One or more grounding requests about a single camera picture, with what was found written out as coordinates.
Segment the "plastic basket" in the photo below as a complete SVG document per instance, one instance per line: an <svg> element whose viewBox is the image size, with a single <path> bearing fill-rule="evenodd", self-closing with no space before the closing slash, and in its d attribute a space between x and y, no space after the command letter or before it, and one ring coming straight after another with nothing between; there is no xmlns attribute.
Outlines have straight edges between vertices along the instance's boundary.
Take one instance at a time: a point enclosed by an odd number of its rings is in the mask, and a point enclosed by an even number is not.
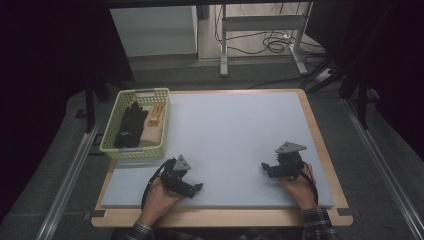
<svg viewBox="0 0 424 240"><path fill-rule="evenodd" d="M120 129L125 109L130 107L135 101L138 102L140 107L153 107L155 104L165 103L165 122L163 124L161 142L159 145L151 147L116 148L114 146L115 137ZM112 159L162 158L165 156L166 150L169 109L169 89L167 88L120 91L109 117L103 139L100 143L100 151L106 153Z"/></svg>

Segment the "sleeve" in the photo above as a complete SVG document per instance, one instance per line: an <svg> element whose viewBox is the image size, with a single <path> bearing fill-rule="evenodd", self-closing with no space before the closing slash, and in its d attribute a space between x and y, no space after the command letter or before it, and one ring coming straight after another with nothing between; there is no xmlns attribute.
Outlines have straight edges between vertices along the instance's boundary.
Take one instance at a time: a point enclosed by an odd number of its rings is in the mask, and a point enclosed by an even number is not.
<svg viewBox="0 0 424 240"><path fill-rule="evenodd" d="M136 222L131 231L125 236L126 240L147 240L152 238L152 229Z"/></svg>
<svg viewBox="0 0 424 240"><path fill-rule="evenodd" d="M334 230L325 208L306 210L301 213L305 222L303 230L304 239L342 239L336 230Z"/></svg>

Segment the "person's left hand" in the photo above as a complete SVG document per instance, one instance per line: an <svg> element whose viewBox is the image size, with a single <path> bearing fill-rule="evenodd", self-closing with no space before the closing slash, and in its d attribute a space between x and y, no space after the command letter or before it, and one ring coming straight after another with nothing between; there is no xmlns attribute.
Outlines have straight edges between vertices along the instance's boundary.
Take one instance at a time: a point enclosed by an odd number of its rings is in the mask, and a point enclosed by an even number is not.
<svg viewBox="0 0 424 240"><path fill-rule="evenodd" d="M182 195L170 195L160 178L157 177L150 186L143 212L137 221L147 227L152 227L156 220L168 213L177 202L184 198Z"/></svg>

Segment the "hand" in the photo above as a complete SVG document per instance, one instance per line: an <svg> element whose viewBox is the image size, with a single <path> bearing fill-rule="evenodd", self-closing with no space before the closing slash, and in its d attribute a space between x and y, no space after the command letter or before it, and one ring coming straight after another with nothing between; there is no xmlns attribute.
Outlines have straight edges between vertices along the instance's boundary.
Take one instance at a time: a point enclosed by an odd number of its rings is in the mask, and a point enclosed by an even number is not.
<svg viewBox="0 0 424 240"><path fill-rule="evenodd" d="M184 198L181 195L171 196L158 177L150 186L143 212L137 221L152 227L156 220L168 213L177 202Z"/></svg>
<svg viewBox="0 0 424 240"><path fill-rule="evenodd" d="M306 163L302 171L315 183L311 164ZM299 175L293 181L290 181L287 178L280 178L280 182L293 198L293 200L296 201L297 205L300 207L300 210L303 211L317 208L314 199L314 193L312 192L308 181L306 181L303 176Z"/></svg>

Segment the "white board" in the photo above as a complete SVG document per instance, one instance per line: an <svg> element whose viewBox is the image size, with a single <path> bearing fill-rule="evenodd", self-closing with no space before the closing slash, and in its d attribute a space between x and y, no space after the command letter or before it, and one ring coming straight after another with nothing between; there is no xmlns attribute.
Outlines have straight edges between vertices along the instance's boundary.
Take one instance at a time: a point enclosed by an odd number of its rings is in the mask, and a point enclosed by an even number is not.
<svg viewBox="0 0 424 240"><path fill-rule="evenodd" d="M268 177L261 162L278 164L275 149L285 141L312 165L319 205L333 205L311 132L296 93L171 94L165 158L121 160L102 200L106 208L139 207L144 188L157 168L183 154L192 169L183 180L204 183L180 207L269 208L295 203Z"/></svg>

